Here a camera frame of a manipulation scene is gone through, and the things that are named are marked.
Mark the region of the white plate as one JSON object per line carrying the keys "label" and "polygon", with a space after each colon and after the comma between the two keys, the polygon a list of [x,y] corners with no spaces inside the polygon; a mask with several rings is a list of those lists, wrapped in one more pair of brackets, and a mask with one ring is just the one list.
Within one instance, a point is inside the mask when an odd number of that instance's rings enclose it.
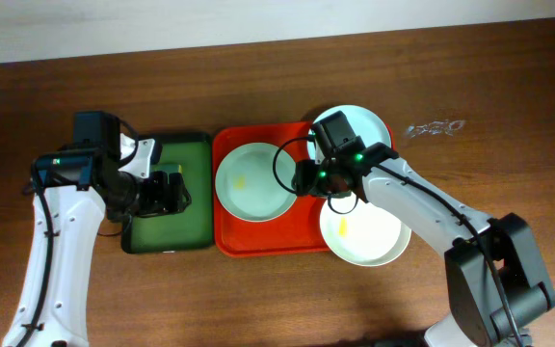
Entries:
{"label": "white plate", "polygon": [[327,200],[320,212],[319,227],[336,256],[363,267],[396,260],[411,238],[411,229],[397,217],[356,196]]}

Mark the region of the pale green plate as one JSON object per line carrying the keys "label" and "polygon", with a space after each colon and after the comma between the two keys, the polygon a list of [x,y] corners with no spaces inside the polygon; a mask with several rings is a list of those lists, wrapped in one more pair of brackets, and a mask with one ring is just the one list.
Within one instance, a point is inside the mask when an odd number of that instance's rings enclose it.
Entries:
{"label": "pale green plate", "polygon": [[[222,207],[237,219],[264,223],[285,214],[297,196],[279,185],[273,163],[278,147],[249,143],[229,152],[218,166],[215,190]],[[284,150],[278,154],[277,177],[285,185],[295,172],[295,161]]]}

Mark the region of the yellow green scrub sponge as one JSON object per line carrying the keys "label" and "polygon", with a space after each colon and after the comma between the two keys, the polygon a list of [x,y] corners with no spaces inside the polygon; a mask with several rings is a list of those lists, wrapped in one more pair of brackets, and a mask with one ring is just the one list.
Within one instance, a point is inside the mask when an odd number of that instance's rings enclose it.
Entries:
{"label": "yellow green scrub sponge", "polygon": [[180,164],[170,163],[170,164],[157,164],[152,167],[154,172],[164,172],[166,174],[181,174],[182,167]]}

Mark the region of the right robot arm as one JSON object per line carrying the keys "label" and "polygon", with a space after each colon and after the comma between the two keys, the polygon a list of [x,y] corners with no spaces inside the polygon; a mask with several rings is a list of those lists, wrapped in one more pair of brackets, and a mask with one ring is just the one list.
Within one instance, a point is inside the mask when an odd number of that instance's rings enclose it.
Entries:
{"label": "right robot arm", "polygon": [[449,314],[424,346],[529,346],[527,325],[555,307],[555,290],[532,229],[515,213],[473,209],[416,173],[391,146],[365,144],[336,111],[312,123],[316,147],[296,165],[296,195],[355,196],[392,214],[444,258]]}

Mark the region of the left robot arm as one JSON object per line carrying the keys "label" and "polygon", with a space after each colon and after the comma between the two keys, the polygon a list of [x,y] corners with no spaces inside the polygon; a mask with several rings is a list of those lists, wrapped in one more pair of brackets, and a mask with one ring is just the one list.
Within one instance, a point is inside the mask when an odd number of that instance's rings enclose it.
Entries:
{"label": "left robot arm", "polygon": [[124,120],[78,112],[69,144],[30,166],[34,233],[5,346],[86,346],[93,248],[104,220],[183,212],[192,202],[179,172],[154,171],[161,144]]}

